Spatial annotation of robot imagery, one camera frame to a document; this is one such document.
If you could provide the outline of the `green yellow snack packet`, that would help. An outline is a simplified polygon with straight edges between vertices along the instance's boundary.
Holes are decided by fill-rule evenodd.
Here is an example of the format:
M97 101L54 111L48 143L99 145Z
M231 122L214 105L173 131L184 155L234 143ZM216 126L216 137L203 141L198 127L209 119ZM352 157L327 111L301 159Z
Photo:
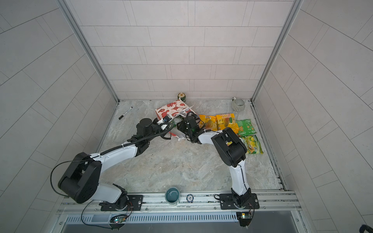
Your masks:
M247 154L263 154L263 150L256 135L240 137L247 148Z

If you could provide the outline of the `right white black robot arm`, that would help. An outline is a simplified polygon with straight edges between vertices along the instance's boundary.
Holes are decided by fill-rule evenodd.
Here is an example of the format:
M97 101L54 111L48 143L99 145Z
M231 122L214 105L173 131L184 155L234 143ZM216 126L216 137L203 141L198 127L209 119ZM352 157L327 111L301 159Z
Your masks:
M245 174L247 147L231 128L214 131L200 126L199 117L188 112L177 129L185 134L191 143L214 145L221 160L229 167L232 180L231 201L238 209L259 209L258 199L252 193Z

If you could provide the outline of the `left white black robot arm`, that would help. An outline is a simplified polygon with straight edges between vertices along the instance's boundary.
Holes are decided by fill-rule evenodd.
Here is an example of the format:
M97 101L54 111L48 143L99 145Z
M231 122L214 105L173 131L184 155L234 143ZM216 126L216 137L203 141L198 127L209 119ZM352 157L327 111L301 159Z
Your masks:
M97 200L110 210L124 209L128 203L127 191L117 184L100 184L100 175L120 162L141 155L151 140L164 137L173 124L143 118L136 128L135 135L116 147L94 154L81 152L68 161L69 166L57 185L62 191L60 195L70 197L76 203Z

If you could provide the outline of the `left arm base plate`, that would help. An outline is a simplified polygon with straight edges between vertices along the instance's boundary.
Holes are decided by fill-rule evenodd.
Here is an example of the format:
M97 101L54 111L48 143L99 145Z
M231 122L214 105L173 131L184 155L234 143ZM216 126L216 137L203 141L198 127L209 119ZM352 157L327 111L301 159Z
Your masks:
M99 206L101 211L140 211L143 198L143 195L126 195L115 203L102 202Z

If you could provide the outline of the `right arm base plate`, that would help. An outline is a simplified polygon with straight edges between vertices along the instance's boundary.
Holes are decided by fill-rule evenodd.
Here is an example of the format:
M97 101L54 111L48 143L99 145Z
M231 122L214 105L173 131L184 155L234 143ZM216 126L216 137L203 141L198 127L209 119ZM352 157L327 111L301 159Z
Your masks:
M259 209L259 202L255 193L238 196L236 194L217 194L214 198L220 202L222 210Z

